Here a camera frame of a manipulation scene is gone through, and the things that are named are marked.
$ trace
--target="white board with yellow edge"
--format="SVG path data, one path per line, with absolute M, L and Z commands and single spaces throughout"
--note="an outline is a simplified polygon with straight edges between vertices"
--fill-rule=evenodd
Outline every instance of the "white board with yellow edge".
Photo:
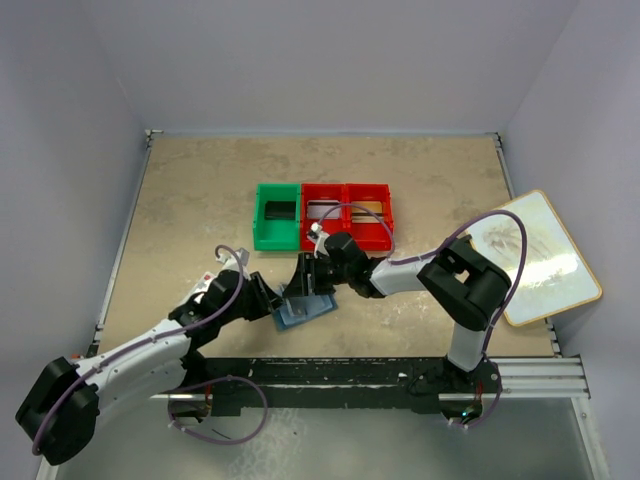
M 499 209 L 518 215 L 527 230 L 527 261 L 505 317 L 516 327 L 597 300 L 602 289 L 545 194 L 534 190 Z M 515 279 L 520 229 L 495 215 L 468 230 L 473 246 Z

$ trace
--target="yellow border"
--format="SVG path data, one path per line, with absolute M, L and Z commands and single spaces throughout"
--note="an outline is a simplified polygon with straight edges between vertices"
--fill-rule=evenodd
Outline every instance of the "yellow border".
M 580 257 L 580 260 L 582 261 L 582 263 L 584 264 L 585 268 L 587 269 L 587 272 L 589 272 L 589 275 L 591 276 L 591 279 L 593 280 L 593 282 L 598 287 L 598 294 L 595 297 L 588 298 L 587 300 L 584 300 L 584 301 L 582 301 L 580 303 L 575 303 L 573 305 L 569 305 L 568 307 L 561 308 L 559 310 L 555 310 L 555 311 L 550 312 L 550 313 L 546 313 L 544 315 L 541 315 L 539 317 L 533 318 L 531 320 L 527 320 L 524 323 L 511 323 L 511 319 L 509 318 L 509 314 L 505 310 L 504 318 L 506 318 L 507 322 L 509 322 L 509 325 L 511 325 L 513 327 L 523 327 L 523 326 L 528 325 L 528 324 L 530 324 L 532 322 L 537 322 L 538 320 L 542 320 L 542 319 L 545 319 L 547 317 L 550 317 L 551 315 L 556 315 L 558 313 L 565 312 L 567 310 L 571 310 L 572 308 L 579 307 L 580 305 L 585 305 L 587 303 L 595 302 L 596 300 L 598 300 L 602 296 L 602 287 L 600 286 L 600 282 L 598 282 L 598 279 L 593 274 L 593 271 L 591 270 L 591 267 L 589 267 L 589 264 L 586 262 L 586 260 L 582 256 L 582 253 L 580 252 L 580 250 L 578 250 L 578 247 L 576 246 L 575 242 L 573 241 L 573 238 L 571 238 L 571 235 L 569 235 L 569 232 L 567 231 L 567 228 L 564 226 L 564 223 L 562 223 L 562 220 L 560 220 L 560 217 L 558 216 L 558 214 L 556 213 L 555 209 L 553 208 L 553 205 L 551 205 L 551 202 L 549 201 L 549 198 L 547 197 L 547 195 L 542 190 L 538 190 L 538 189 L 531 190 L 530 192 L 527 192 L 524 195 L 520 195 L 519 197 L 516 197 L 513 200 L 509 200 L 507 203 L 504 203 L 504 204 L 500 205 L 499 207 L 494 208 L 493 210 L 499 210 L 501 208 L 508 207 L 513 202 L 515 202 L 517 200 L 520 200 L 521 198 L 527 197 L 527 196 L 529 196 L 529 195 L 531 195 L 533 193 L 539 193 L 540 195 L 542 195 L 542 198 L 544 199 L 546 204 L 551 209 L 551 212 L 553 213 L 553 216 L 558 221 L 558 224 L 560 225 L 560 227 L 562 227 L 562 231 L 564 232 L 564 234 L 567 236 L 567 238 L 571 242 L 571 245 L 573 246 L 573 249 L 578 254 L 578 257 Z M 471 245 L 473 246 L 473 248 L 476 248 L 475 245 L 473 244 L 473 239 L 471 240 Z

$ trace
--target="gray wall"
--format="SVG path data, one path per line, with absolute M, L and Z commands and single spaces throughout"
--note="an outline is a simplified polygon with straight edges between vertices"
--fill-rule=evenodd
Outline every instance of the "gray wall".
M 559 318 L 581 353 L 614 478 L 638 478 L 640 2 L 583 0 L 509 123 L 519 193 L 545 190 L 600 279 L 601 301 Z
M 146 127 L 496 131 L 577 0 L 83 0 Z
M 42 367 L 82 352 L 144 134 L 77 0 L 0 1 L 2 478 L 35 476 L 13 420 Z

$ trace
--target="gray floor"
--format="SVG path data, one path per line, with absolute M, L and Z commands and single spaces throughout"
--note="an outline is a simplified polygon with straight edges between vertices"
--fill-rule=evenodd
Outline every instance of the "gray floor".
M 201 427 L 246 434 L 260 414 Z M 274 410 L 256 439 L 236 447 L 167 424 L 166 403 L 148 401 L 108 425 L 57 480 L 592 478 L 569 400 L 505 400 L 467 432 L 406 411 Z

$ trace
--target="beige tabletop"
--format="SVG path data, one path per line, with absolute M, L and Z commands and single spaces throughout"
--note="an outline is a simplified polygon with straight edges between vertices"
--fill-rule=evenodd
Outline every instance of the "beige tabletop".
M 509 200 L 489 137 L 158 138 L 116 278 L 100 345 L 144 333 L 216 272 L 214 247 L 251 251 L 250 271 L 287 283 L 295 253 L 253 251 L 258 183 L 387 183 L 397 256 L 437 247 L 461 223 Z M 207 356 L 442 356 L 452 320 L 427 292 L 374 300 L 338 287 L 338 309 L 278 332 L 271 317 L 236 320 Z M 551 356 L 544 322 L 498 323 L 493 356 Z

